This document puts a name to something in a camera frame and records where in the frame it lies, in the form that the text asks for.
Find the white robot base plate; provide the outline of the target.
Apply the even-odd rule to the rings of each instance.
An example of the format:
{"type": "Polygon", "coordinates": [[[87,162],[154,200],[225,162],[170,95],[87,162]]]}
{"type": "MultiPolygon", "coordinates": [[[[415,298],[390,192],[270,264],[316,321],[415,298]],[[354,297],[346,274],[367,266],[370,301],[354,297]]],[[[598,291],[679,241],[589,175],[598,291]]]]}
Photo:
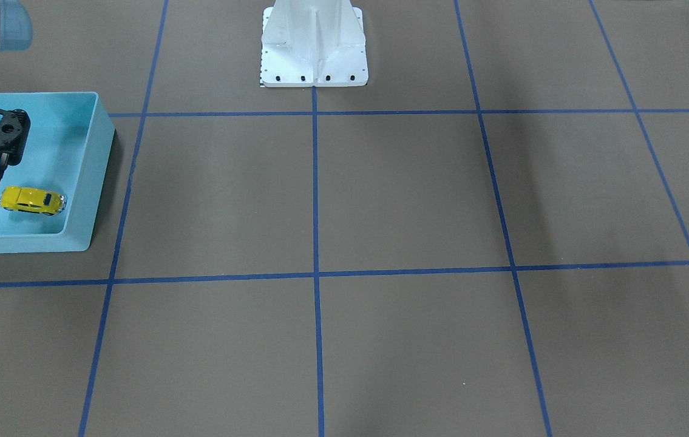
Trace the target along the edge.
{"type": "MultiPolygon", "coordinates": [[[[362,10],[353,7],[365,30],[362,10]]],[[[268,8],[263,11],[263,27],[268,8]]],[[[261,47],[259,80],[264,87],[358,87],[367,85],[368,79],[367,44],[359,53],[346,50],[333,59],[314,62],[297,61],[282,53],[267,53],[263,44],[261,47]]]]}

